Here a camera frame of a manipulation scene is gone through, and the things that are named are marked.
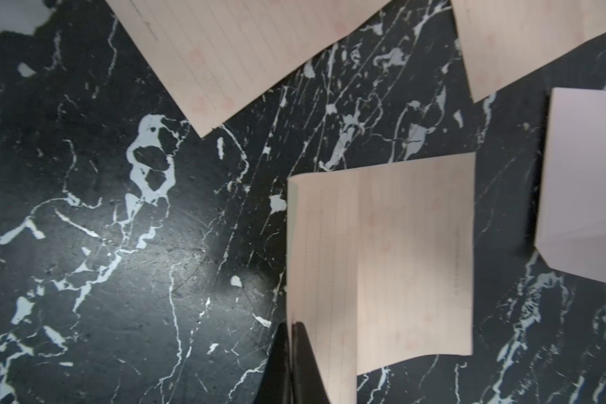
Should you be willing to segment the pink envelope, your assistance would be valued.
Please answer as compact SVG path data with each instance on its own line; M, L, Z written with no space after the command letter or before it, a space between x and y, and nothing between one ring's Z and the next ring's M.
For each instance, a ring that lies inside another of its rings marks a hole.
M606 91L550 98L535 247L552 269L606 283Z

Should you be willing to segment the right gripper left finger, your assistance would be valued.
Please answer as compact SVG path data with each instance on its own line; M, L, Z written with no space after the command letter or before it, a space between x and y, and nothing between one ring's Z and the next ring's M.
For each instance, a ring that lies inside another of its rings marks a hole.
M264 375L254 404L288 404L291 402L290 342L287 323L281 323L274 335Z

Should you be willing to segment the cream letter paper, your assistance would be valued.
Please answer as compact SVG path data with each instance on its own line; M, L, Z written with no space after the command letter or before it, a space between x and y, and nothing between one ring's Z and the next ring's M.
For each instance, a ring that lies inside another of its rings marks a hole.
M606 1L451 4L474 102L606 33Z
M115 0L108 3L205 137L386 3Z

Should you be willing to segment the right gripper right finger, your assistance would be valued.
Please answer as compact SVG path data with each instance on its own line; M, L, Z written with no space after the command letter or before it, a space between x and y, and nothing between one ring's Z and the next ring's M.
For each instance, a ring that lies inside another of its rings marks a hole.
M329 403L323 379L316 363L304 323L294 323L291 328L291 386L292 403Z

